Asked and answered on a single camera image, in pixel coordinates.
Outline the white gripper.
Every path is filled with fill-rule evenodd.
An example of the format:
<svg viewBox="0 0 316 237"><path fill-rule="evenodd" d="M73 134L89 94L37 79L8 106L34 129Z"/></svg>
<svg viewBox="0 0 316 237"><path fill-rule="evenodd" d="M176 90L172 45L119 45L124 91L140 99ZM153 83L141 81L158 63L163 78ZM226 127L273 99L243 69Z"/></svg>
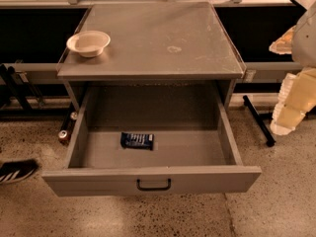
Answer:
<svg viewBox="0 0 316 237"><path fill-rule="evenodd" d="M284 55L292 53L295 27L288 29L269 47L269 51ZM316 106L316 69L305 68L296 76L287 73L282 80L270 129L276 135L288 135Z"/></svg>

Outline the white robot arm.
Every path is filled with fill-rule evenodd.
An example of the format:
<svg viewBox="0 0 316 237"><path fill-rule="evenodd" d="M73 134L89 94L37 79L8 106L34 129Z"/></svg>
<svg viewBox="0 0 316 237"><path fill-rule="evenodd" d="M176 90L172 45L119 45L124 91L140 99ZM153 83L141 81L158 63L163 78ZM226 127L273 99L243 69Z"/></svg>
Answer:
<svg viewBox="0 0 316 237"><path fill-rule="evenodd" d="M290 54L303 67L296 75L286 74L273 111L272 132L288 135L316 106L316 3L270 45L269 51Z"/></svg>

